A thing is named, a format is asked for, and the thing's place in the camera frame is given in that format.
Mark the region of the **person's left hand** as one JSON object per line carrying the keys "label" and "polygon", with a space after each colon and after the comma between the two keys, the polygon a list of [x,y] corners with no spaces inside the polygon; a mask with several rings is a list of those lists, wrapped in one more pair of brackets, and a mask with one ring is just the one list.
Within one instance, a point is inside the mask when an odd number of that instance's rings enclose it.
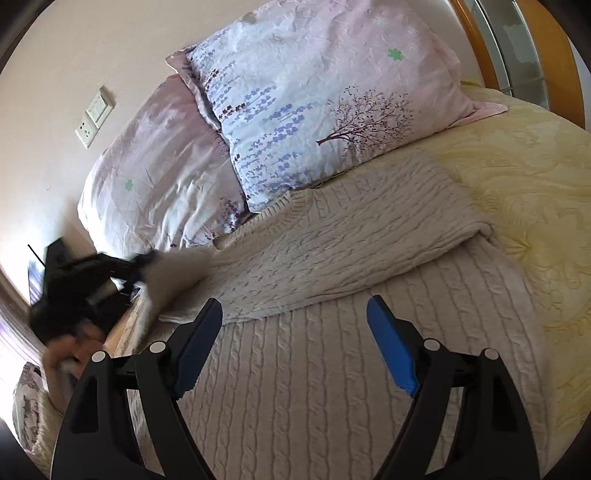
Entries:
{"label": "person's left hand", "polygon": [[92,355],[104,346],[105,336],[96,325],[83,323],[78,332],[78,336],[64,335],[52,339],[42,356],[48,396],[53,407],[61,414],[65,413],[69,403],[65,395],[62,365],[72,360],[74,365],[69,374],[79,379]]}

